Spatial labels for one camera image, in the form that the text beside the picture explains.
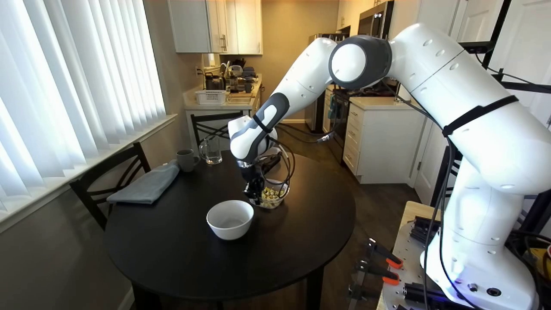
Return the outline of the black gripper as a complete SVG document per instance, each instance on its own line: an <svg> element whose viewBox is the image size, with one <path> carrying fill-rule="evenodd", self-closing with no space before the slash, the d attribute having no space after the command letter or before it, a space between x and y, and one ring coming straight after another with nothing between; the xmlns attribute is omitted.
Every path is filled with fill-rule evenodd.
<svg viewBox="0 0 551 310"><path fill-rule="evenodd" d="M238 168L245 180L245 195L254 202L261 202L262 192L266 188L266 176L262 168L257 164L245 164L245 163L240 163Z"/></svg>

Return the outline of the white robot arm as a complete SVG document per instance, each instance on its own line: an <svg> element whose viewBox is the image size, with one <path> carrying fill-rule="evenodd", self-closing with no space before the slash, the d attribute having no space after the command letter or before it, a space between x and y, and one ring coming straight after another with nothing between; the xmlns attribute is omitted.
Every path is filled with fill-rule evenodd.
<svg viewBox="0 0 551 310"><path fill-rule="evenodd" d="M447 35L424 25L395 40L314 40L269 101L228 125L231 154L261 197L261 157L276 126L336 83L362 90L400 82L462 154L440 233L421 256L426 275L455 304L481 310L538 310L534 276L505 244L522 202L551 190L551 133Z"/></svg>

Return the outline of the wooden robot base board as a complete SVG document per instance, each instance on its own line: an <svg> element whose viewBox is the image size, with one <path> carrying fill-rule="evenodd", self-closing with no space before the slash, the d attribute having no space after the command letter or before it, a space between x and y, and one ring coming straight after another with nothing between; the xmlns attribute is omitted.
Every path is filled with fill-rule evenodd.
<svg viewBox="0 0 551 310"><path fill-rule="evenodd" d="M393 245L393 254L404 261L404 268L395 269L395 275L400 276L400 285L383 287L376 310L422 310L421 304L405 300L407 285L424 283L424 271L421 268L421 254L424 252L424 244L414 240L410 233L417 218L431 219L433 213L433 207L417 202L409 202L405 206L398 235Z"/></svg>

